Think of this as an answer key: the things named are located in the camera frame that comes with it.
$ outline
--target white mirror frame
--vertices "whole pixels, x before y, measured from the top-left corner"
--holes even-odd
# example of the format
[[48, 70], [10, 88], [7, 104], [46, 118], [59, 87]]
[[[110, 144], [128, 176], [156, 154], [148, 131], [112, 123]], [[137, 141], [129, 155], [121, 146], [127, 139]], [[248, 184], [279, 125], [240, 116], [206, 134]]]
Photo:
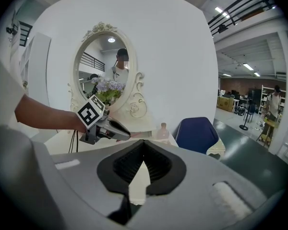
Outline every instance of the white mirror frame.
[[72, 79], [71, 83], [68, 84], [71, 88], [69, 92], [72, 93], [71, 111], [76, 112], [87, 101], [85, 94], [80, 91], [79, 64], [81, 56], [90, 43], [104, 34], [119, 38], [125, 44], [129, 55], [129, 74], [126, 87], [121, 97], [109, 107], [110, 116], [122, 122], [130, 132], [144, 132], [156, 129], [153, 119], [147, 111], [147, 105], [141, 92], [144, 74], [138, 71], [134, 47], [122, 31], [103, 22], [99, 22], [92, 30], [87, 31], [77, 47], [71, 68]]

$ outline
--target pink bottle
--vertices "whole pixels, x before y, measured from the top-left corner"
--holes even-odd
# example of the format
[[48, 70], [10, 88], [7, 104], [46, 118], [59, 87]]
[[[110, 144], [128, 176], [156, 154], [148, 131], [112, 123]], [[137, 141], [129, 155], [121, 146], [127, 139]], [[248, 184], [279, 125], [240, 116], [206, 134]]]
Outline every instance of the pink bottle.
[[167, 124], [162, 123], [161, 124], [161, 129], [158, 130], [157, 132], [157, 140], [163, 140], [167, 139], [169, 137], [169, 131], [167, 130]]

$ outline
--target gray device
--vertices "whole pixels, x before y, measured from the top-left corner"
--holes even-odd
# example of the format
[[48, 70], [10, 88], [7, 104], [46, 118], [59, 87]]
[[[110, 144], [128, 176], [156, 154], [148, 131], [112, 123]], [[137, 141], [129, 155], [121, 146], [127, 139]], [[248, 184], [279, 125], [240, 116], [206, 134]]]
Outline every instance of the gray device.
[[[131, 215], [128, 187], [143, 161], [151, 184]], [[282, 194], [267, 199], [216, 159], [168, 144], [138, 140], [50, 156], [44, 144], [6, 127], [0, 187], [33, 222], [56, 230], [247, 230]]]

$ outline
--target chair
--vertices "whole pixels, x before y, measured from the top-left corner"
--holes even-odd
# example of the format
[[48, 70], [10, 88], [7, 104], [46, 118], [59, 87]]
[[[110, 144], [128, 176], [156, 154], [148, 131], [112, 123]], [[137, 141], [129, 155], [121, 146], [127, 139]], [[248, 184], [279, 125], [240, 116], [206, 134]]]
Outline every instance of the chair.
[[192, 117], [181, 121], [175, 140], [180, 148], [206, 154], [219, 137], [208, 118]]
[[256, 105], [255, 105], [255, 104], [251, 104], [250, 110], [245, 112], [244, 117], [243, 117], [243, 120], [244, 120], [244, 118], [245, 118], [245, 115], [247, 115], [247, 113], [248, 113], [248, 114], [250, 115], [249, 121], [250, 121], [251, 116], [252, 116], [252, 119], [251, 119], [251, 121], [252, 121], [255, 111], [256, 111]]

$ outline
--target railing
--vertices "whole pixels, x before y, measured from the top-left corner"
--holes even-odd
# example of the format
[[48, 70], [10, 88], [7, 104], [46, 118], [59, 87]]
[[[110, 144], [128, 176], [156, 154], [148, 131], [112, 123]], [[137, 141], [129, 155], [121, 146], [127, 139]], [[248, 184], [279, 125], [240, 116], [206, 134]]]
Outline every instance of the railing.
[[85, 64], [87, 66], [96, 68], [100, 71], [105, 71], [105, 64], [100, 60], [97, 60], [93, 56], [89, 55], [88, 53], [84, 52], [81, 56], [80, 63]]
[[25, 47], [27, 44], [28, 36], [29, 36], [30, 31], [32, 29], [32, 26], [27, 24], [27, 23], [21, 22], [21, 21], [19, 21], [19, 24], [20, 24], [20, 29], [21, 29], [19, 45]]
[[217, 33], [221, 33], [227, 30], [228, 26], [236, 25], [237, 21], [245, 20], [257, 13], [263, 12], [264, 9], [272, 9], [274, 8], [274, 6], [275, 3], [273, 0], [236, 0], [226, 9], [224, 9], [220, 14], [218, 14], [211, 21], [208, 22], [211, 34], [213, 36]]

